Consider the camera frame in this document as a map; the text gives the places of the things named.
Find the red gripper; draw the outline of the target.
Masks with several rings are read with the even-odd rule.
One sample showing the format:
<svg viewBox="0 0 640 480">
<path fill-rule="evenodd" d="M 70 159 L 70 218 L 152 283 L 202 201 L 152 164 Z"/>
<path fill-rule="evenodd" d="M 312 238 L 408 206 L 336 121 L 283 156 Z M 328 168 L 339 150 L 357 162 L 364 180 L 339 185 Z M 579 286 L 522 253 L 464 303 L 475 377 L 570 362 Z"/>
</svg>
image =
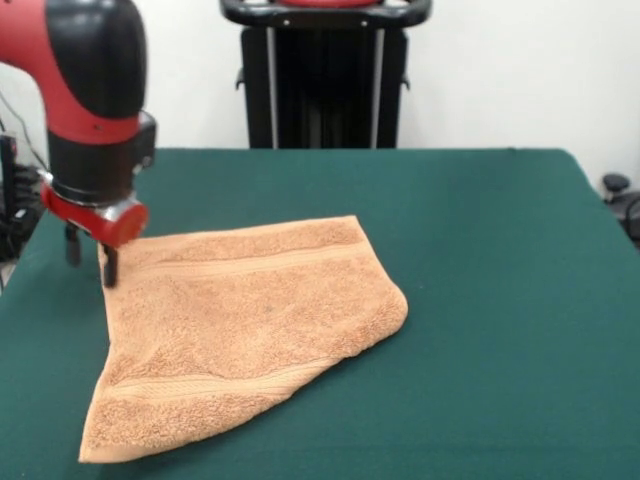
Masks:
<svg viewBox="0 0 640 480">
<path fill-rule="evenodd" d="M 39 170 L 42 178 L 41 199 L 65 225 L 65 255 L 70 266 L 81 263 L 81 245 L 78 228 L 103 245 L 105 263 L 102 267 L 103 284 L 114 288 L 118 283 L 119 252 L 117 248 L 137 239 L 148 224 L 149 210 L 134 194 L 125 200 L 104 208 L 85 206 L 63 199 L 52 188 L 53 176 Z"/>
</svg>

